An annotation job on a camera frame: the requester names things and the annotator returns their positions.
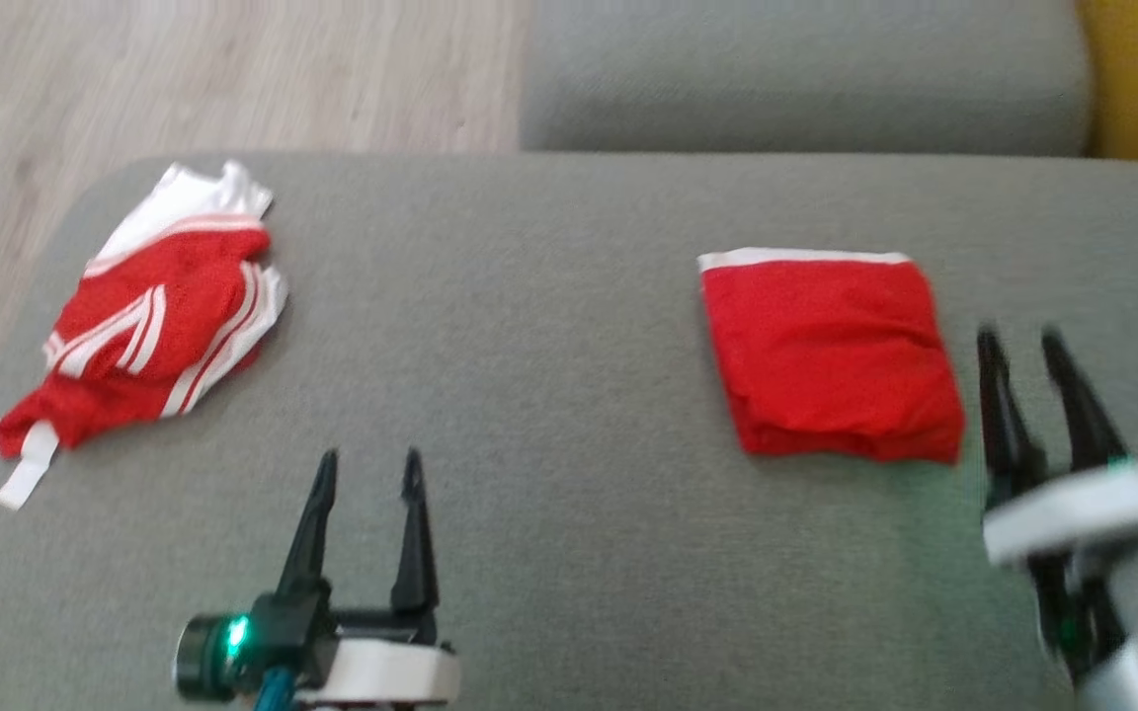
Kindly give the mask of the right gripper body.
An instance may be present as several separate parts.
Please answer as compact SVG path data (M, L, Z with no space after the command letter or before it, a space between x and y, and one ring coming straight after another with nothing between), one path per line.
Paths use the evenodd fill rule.
M983 541L993 567L1138 544L1138 456L1061 476L993 509Z

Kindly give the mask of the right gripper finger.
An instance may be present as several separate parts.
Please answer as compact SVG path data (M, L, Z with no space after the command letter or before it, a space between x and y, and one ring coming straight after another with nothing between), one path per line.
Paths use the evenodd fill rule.
M1092 471L1124 460L1128 450L1123 437L1103 408L1087 374L1072 358L1059 330L1044 329L1040 346L1069 428L1070 471Z
M1031 439L1017 407L1009 361L993 326L979 328L978 372L988 480L986 505L1001 506L1047 481L1046 455Z

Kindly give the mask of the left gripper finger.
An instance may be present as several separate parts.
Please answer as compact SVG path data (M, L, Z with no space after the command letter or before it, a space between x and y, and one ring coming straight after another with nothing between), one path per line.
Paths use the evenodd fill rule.
M402 478L401 501L406 509L399 564L391 587L393 610L435 610L440 589L431 535L428 487L423 458L417 448L409 449Z
M297 597L315 593L324 585L322 564L325 559L328 520L336 501L338 450L322 454L311 490L302 509L284 567L277 585L277 595Z

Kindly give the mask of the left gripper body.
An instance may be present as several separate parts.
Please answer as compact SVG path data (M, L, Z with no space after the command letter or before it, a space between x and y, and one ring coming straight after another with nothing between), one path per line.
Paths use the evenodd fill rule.
M411 711L447 705L461 686L455 651L437 640L436 607L338 610L330 587L297 597L266 592L248 611L191 618L173 670L187 702L245 697L253 711Z

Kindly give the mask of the red shirt with white band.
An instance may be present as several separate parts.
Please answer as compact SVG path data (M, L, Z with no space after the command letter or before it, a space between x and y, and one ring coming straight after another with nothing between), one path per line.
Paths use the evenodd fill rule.
M934 292L912 257L751 247L706 253L696 266L747 453L960 458L960 390Z

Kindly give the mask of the red white striped shorts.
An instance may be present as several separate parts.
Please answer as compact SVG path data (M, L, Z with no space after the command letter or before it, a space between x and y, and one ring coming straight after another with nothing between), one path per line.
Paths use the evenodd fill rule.
M287 305L266 258L272 191L247 166L171 165L86 261L46 342L44 374L0 420L16 512L58 450L115 429L181 416L256 359Z

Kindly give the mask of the grey fabric sofa seat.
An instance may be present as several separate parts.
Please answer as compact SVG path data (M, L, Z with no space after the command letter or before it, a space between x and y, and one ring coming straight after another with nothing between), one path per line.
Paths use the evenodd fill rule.
M0 711L212 711L171 678L200 612L279 579L340 450L328 573L385 604L423 450L457 711L1070 706L960 468L750 458L696 257L904 253L978 424L1000 328L1034 439L1067 458L1055 324L1138 450L1138 163L917 156L250 156L290 297L192 414L55 458L0 509ZM0 416L86 258L166 168L96 182L0 348ZM0 460L0 485L9 472Z

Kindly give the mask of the grey sofa cushion block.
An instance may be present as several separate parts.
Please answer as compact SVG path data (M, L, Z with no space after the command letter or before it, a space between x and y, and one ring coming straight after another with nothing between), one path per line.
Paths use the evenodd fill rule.
M1075 0L534 0L523 150L1080 156Z

